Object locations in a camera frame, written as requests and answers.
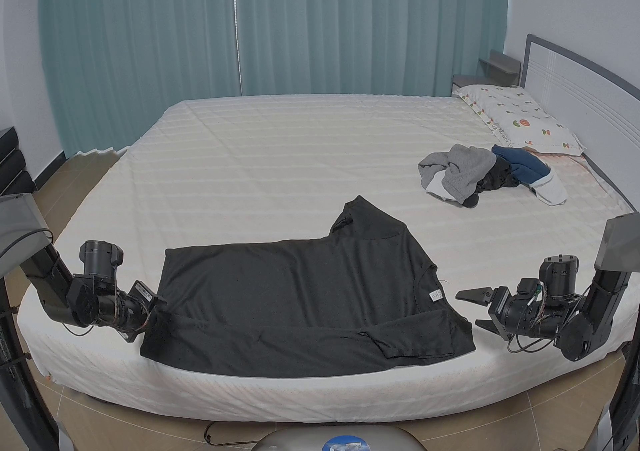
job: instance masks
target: gray headboard frame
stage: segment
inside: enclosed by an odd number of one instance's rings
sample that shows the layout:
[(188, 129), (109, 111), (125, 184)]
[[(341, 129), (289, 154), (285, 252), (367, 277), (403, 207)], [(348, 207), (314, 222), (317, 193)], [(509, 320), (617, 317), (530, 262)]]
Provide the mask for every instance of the gray headboard frame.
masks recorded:
[[(579, 54), (576, 54), (572, 51), (570, 51), (569, 49), (566, 49), (564, 47), (558, 46), (556, 44), (554, 44), (553, 42), (549, 42), (548, 40), (544, 40), (541, 39), (535, 35), (532, 34), (528, 34), (527, 35), (527, 46), (525, 49), (525, 54), (524, 54), (524, 64), (523, 64), (523, 69), (522, 69), (522, 76), (520, 78), (520, 86), (524, 88), (525, 83), (527, 81), (527, 71), (529, 70), (529, 54), (531, 52), (531, 45), (532, 44), (538, 44), (546, 49), (549, 49), (550, 51), (553, 51), (559, 55), (564, 56), (565, 58), (580, 64), (581, 66), (587, 68), (590, 71), (595, 72), (596, 74), (598, 74), (599, 76), (601, 76), (602, 78), (606, 79), (607, 81), (610, 81), (611, 83), (613, 83), (614, 85), (616, 85), (617, 87), (621, 88), (622, 90), (624, 90), (625, 92), (627, 92), (629, 95), (631, 95), (632, 97), (635, 97), (638, 101), (640, 101), (640, 88), (634, 87), (631, 83), (629, 83), (628, 81), (626, 81), (625, 79), (622, 79), (620, 76), (618, 76), (617, 74), (614, 74), (612, 71), (604, 68), (603, 66), (592, 62), (591, 60), (588, 60), (587, 58), (585, 58), (584, 56), (581, 56)], [(609, 183), (609, 185), (612, 186), (613, 189), (615, 189), (620, 196), (625, 199), (625, 201), (627, 202), (627, 204), (629, 204), (630, 207), (632, 207), (634, 210), (636, 210), (636, 208), (634, 207), (634, 205), (628, 200), (628, 198), (625, 196), (625, 194), (620, 191), (620, 189), (611, 181), (611, 179), (609, 179), (609, 177), (596, 165), (596, 163), (591, 160), (587, 154), (583, 154), (584, 158), (588, 161), (589, 165), (596, 171), (596, 173), (598, 175), (600, 175), (601, 177), (604, 178), (604, 180)]]

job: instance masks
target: baseboard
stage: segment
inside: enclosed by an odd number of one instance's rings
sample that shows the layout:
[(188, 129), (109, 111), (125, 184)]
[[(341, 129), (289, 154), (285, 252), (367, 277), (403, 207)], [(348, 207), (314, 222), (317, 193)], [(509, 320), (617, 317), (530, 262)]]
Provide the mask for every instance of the baseboard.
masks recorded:
[(64, 151), (60, 152), (60, 154), (58, 154), (58, 156), (56, 156), (56, 158), (42, 171), (42, 174), (36, 177), (36, 180), (34, 181), (36, 184), (36, 190), (41, 189), (45, 182), (51, 179), (51, 176), (56, 173), (56, 170), (65, 164), (65, 161), (67, 161), (67, 157), (65, 156)]

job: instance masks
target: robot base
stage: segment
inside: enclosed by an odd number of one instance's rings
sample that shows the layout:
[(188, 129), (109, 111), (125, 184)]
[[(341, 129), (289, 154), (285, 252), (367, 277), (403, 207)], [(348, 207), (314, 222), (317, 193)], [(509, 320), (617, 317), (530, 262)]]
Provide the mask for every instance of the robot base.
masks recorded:
[(267, 435), (253, 451), (425, 451), (411, 433), (361, 424), (288, 428)]

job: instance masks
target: bed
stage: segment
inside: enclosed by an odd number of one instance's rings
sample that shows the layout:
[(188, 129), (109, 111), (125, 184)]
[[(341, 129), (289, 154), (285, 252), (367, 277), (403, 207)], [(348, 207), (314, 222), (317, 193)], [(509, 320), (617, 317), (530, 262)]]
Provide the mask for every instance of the bed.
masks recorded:
[[(529, 37), (524, 86), (574, 127), (591, 162), (545, 157), (568, 192), (563, 206), (547, 206), (523, 186), (483, 193), (474, 209), (424, 193), (417, 163), (427, 154), (455, 143), (495, 143), (460, 99), (208, 99), (169, 108), (87, 196), (56, 247), (70, 270), (81, 272), (78, 248), (85, 240), (116, 243), (124, 250), (119, 287), (128, 290), (140, 279), (156, 289), (167, 247), (322, 237), (343, 204), (363, 195), (408, 225), (438, 265), (449, 302), (470, 321), (485, 318), (486, 309), (455, 300), (458, 290), (507, 285), (513, 292), (521, 277), (537, 275), (545, 256), (578, 255), (581, 292), (593, 276), (605, 221), (640, 206), (640, 180), (624, 175), (618, 156), (630, 154), (627, 167), (640, 159), (640, 93), (585, 62)], [(599, 136), (608, 142), (599, 144)], [(609, 341), (578, 363), (554, 347), (509, 354), (500, 337), (474, 327), (475, 352), (427, 367), (345, 377), (227, 377), (142, 358), (141, 336), (127, 344), (113, 330), (95, 328), (75, 337), (46, 317), (33, 287), (18, 323), (44, 375), (109, 402), (212, 420), (381, 422), (484, 406), (602, 359), (632, 336), (636, 280)]]

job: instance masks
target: black metal pole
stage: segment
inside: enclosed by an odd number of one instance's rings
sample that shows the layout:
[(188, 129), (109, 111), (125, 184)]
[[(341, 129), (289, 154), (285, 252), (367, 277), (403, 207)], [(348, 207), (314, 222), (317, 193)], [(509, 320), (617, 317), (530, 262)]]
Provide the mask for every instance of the black metal pole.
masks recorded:
[(640, 313), (627, 363), (609, 405), (614, 451), (627, 449), (637, 433), (640, 416)]
[(58, 451), (58, 425), (31, 376), (14, 312), (0, 278), (0, 404), (30, 451)]

